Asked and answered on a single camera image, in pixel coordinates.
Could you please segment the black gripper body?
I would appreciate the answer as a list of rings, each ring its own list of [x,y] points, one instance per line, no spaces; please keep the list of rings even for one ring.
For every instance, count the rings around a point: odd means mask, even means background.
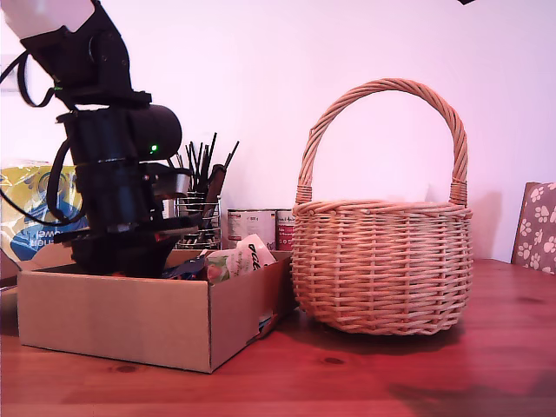
[[[77,168],[87,229],[64,235],[66,246],[98,245],[126,248],[147,235],[174,235],[196,231],[202,214],[165,218],[162,202],[185,197],[190,169],[159,162],[112,161]]]

